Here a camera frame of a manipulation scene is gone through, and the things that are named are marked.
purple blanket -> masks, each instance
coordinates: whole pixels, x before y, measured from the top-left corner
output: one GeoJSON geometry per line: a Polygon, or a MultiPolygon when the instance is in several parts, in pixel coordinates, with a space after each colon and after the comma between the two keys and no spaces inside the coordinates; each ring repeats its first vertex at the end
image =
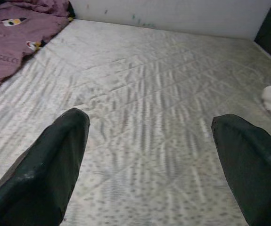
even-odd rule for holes
{"type": "Polygon", "coordinates": [[[68,0],[7,0],[0,5],[0,84],[13,75],[26,55],[68,23],[68,0]]]}

white mattress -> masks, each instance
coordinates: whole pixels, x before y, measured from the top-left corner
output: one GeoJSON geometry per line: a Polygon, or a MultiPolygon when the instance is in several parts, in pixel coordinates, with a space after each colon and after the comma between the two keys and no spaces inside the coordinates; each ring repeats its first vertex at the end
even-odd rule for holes
{"type": "Polygon", "coordinates": [[[210,130],[235,113],[271,134],[254,43],[75,20],[0,87],[0,178],[72,107],[90,134],[63,226],[241,226],[210,130]]]}

gray speckled pattern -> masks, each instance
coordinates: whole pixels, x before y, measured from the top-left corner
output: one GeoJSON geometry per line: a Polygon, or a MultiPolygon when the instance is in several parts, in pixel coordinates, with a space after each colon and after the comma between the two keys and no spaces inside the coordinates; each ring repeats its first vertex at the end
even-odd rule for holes
{"type": "Polygon", "coordinates": [[[91,121],[62,226],[245,226],[211,134],[271,134],[271,59],[252,42],[73,21],[0,87],[0,178],[71,107],[91,121]]]}

quilted mattress surface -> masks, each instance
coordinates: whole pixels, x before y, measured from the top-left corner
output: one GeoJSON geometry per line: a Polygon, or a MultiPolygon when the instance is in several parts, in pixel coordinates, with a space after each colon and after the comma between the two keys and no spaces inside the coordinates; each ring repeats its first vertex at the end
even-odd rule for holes
{"type": "Polygon", "coordinates": [[[0,178],[69,108],[90,116],[63,226],[246,226],[211,133],[271,134],[271,59],[247,40],[75,20],[0,87],[0,178]]]}

white wall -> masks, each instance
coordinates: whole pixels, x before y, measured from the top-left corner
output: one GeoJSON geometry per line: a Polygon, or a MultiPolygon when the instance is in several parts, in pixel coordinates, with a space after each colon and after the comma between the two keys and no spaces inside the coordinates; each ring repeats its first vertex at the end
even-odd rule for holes
{"type": "Polygon", "coordinates": [[[253,40],[271,0],[70,0],[78,19],[253,40]]]}

